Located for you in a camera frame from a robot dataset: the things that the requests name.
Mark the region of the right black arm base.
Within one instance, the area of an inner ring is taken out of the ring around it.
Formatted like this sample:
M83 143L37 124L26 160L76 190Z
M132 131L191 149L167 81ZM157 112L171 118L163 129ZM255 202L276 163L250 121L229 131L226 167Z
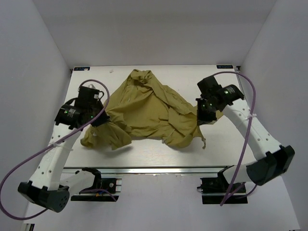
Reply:
M217 173L217 176L215 177L204 177L200 178L201 185L197 187L197 191L199 191L202 194L202 204L204 205L219 205L228 189L229 184L227 183L226 179L223 176L223 171L227 168L222 169ZM238 191L232 196L230 196L225 204L247 204L248 200L246 197L246 187L243 185L241 186L241 183L235 183L233 184L231 188L231 192L234 190Z

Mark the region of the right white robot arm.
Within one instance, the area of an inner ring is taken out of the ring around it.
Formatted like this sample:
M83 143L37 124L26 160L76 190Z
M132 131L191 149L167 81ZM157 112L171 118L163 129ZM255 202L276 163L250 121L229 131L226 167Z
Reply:
M253 182L262 186L284 174L295 155L294 149L283 146L251 114L243 93L233 84L222 87L214 76L209 76L197 84L201 97L197 99L197 124L205 125L217 120L217 112L222 112L237 128L250 147L254 162L227 167L218 175L218 188L230 191L235 183Z

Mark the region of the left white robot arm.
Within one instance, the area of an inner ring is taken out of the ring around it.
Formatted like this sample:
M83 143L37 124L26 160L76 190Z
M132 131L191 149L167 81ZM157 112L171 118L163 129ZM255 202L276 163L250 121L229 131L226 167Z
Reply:
M109 117L101 102L103 95L104 92L92 84L81 86L78 96L60 107L50 140L51 148L45 152L29 181L18 186L18 192L29 202L59 213L72 195L82 191L97 192L101 188L101 173L95 168L84 167L64 180L61 174L82 126L107 122Z

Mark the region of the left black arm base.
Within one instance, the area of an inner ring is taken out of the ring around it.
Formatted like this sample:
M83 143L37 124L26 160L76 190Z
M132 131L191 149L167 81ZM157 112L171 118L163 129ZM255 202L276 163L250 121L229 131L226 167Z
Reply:
M81 169L94 175L94 183L91 187L71 196L75 202L116 202L121 192L122 179L102 177L99 170L85 167Z

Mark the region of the olive green jacket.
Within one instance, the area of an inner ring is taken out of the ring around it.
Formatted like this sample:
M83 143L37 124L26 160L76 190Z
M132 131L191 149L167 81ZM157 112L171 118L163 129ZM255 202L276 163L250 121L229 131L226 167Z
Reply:
M80 140L87 148L131 144L133 138L161 140L171 148L185 148L194 138L206 142L197 125L197 108L150 71L134 69L110 96L109 121L91 125Z

